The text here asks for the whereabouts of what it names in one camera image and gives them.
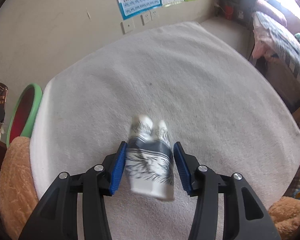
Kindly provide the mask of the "crushed floral paper cup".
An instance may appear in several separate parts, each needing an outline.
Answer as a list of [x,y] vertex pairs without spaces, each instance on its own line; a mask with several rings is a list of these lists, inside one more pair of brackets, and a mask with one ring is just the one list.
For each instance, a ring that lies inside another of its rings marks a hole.
[[174,161],[166,123],[146,115],[132,119],[126,149],[126,174],[133,193],[174,200]]

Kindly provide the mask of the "dark metal shelf rack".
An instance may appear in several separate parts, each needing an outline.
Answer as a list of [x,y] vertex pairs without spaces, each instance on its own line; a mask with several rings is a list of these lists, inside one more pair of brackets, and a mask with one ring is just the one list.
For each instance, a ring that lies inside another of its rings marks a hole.
[[222,17],[224,19],[224,5],[232,4],[234,7],[234,13],[232,16],[232,22],[251,29],[253,25],[252,13],[255,7],[256,0],[215,0],[214,9],[215,16]]

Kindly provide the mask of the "white wall socket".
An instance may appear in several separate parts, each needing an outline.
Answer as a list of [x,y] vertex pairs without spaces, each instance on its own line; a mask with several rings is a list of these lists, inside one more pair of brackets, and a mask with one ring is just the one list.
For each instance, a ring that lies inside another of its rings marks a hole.
[[142,25],[147,25],[149,22],[156,21],[159,18],[159,13],[157,9],[153,9],[147,12],[144,12],[141,15]]

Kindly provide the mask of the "tan plush cushion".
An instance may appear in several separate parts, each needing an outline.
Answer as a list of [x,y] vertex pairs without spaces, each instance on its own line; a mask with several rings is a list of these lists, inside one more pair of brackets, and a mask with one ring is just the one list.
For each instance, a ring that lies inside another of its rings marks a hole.
[[18,239],[38,204],[30,164],[30,139],[16,137],[9,145],[0,170],[0,213],[11,239]]

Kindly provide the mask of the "white table cloth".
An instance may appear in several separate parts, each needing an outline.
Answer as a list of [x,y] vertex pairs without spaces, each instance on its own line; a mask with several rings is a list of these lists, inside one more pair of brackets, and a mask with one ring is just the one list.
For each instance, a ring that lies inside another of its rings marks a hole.
[[186,22],[123,38],[49,81],[30,143],[38,197],[60,172],[85,172],[115,152],[137,114],[165,120],[172,141],[215,172],[241,173],[265,207],[300,164],[300,129],[277,92]]

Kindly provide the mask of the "pink pillow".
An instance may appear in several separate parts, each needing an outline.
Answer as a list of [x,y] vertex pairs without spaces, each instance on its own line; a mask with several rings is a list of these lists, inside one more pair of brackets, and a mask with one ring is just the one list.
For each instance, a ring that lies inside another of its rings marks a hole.
[[284,27],[287,26],[287,20],[284,14],[278,9],[276,9],[275,7],[273,7],[272,5],[270,5],[265,0],[256,0],[255,10],[270,16],[272,19],[277,21],[282,26]]

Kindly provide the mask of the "bed with plaid quilt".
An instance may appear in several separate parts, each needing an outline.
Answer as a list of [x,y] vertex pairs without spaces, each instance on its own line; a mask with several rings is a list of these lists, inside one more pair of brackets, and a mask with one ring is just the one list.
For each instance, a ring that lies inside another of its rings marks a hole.
[[261,73],[291,112],[300,107],[300,43],[270,16],[253,13],[255,45],[253,59],[265,60]]

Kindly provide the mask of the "green red trash bin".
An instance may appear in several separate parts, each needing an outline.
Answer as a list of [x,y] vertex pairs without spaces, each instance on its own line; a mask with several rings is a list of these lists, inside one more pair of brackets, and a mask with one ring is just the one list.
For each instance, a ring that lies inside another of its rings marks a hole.
[[36,83],[29,84],[23,90],[14,107],[8,127],[7,147],[16,137],[31,137],[42,96],[42,88]]

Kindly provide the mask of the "red small bucket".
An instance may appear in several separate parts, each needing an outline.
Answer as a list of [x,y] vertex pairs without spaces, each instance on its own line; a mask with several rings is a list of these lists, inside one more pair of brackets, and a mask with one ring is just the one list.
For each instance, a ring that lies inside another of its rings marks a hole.
[[224,16],[227,20],[232,20],[232,16],[234,13],[234,7],[232,4],[225,4],[224,5]]

